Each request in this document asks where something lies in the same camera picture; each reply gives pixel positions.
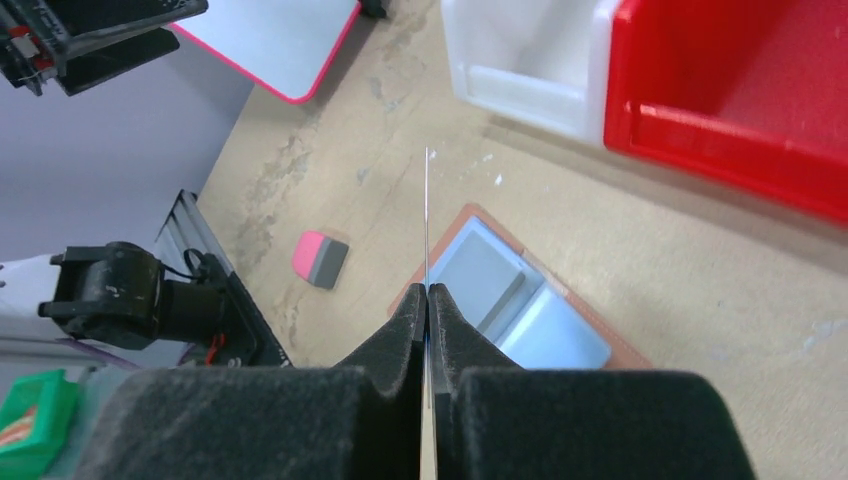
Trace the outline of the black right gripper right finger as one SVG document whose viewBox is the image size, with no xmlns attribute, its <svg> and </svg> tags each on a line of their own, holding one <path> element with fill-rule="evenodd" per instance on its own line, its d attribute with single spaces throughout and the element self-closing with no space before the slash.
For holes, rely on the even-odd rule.
<svg viewBox="0 0 848 480">
<path fill-rule="evenodd" d="M 732 415 L 705 378 L 656 369 L 530 370 L 428 290 L 441 479 L 751 479 Z"/>
</svg>

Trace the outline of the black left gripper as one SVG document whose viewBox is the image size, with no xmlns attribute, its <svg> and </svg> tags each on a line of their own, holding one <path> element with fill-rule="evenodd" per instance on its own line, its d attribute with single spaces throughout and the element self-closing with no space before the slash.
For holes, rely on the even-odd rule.
<svg viewBox="0 0 848 480">
<path fill-rule="evenodd" d="M 176 51 L 167 26 L 206 12 L 204 0 L 1 1 L 1 72 L 43 94 L 73 96 Z"/>
</svg>

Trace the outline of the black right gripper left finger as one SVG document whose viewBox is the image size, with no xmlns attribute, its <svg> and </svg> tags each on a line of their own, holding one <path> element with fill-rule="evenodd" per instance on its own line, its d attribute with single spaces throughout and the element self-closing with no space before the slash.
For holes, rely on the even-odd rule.
<svg viewBox="0 0 848 480">
<path fill-rule="evenodd" d="M 101 412 L 78 479 L 415 479 L 424 286 L 330 368 L 131 375 Z"/>
</svg>

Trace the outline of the brown leather card holder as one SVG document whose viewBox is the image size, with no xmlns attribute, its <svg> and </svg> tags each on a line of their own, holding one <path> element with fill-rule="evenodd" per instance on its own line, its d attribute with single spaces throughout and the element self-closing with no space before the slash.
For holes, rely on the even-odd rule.
<svg viewBox="0 0 848 480">
<path fill-rule="evenodd" d="M 649 369 L 651 362 L 483 207 L 468 203 L 412 282 L 444 282 L 465 320 L 530 369 Z"/>
</svg>

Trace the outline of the pink eraser block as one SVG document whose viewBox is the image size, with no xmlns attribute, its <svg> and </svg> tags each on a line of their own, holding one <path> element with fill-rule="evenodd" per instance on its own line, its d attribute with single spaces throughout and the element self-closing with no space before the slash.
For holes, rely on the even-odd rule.
<svg viewBox="0 0 848 480">
<path fill-rule="evenodd" d="M 292 255 L 292 268 L 314 287 L 332 290 L 335 287 L 349 246 L 322 232 L 301 234 Z"/>
</svg>

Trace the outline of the pink framed whiteboard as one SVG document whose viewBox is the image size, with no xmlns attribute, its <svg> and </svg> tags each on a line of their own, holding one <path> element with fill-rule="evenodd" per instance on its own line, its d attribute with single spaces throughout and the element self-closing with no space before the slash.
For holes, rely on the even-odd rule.
<svg viewBox="0 0 848 480">
<path fill-rule="evenodd" d="M 283 101 L 302 104 L 360 10 L 357 0 L 219 0 L 173 27 Z"/>
</svg>

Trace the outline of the white plastic bin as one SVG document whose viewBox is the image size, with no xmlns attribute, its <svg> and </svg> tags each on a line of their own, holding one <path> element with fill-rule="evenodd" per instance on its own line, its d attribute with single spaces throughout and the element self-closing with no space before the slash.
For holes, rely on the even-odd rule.
<svg viewBox="0 0 848 480">
<path fill-rule="evenodd" d="M 455 96 L 601 146 L 619 5 L 618 0 L 443 0 Z"/>
</svg>

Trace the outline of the red plastic bin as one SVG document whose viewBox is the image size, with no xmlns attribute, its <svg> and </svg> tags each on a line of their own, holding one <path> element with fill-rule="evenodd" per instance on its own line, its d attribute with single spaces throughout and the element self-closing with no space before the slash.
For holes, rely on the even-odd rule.
<svg viewBox="0 0 848 480">
<path fill-rule="evenodd" d="M 622 2 L 604 143 L 845 225 L 846 2 Z"/>
</svg>

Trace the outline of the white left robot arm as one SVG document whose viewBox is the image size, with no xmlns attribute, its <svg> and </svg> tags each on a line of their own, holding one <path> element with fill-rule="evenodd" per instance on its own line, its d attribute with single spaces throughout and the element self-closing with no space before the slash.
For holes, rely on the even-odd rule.
<svg viewBox="0 0 848 480">
<path fill-rule="evenodd" d="M 5 1 L 1 71 L 41 95 L 55 81 L 85 92 L 176 51 L 174 22 L 205 1 Z M 212 344 L 227 299 L 205 276 L 180 273 L 129 242 L 69 247 L 1 265 L 1 315 L 50 322 L 67 343 L 141 350 L 156 340 Z"/>
</svg>

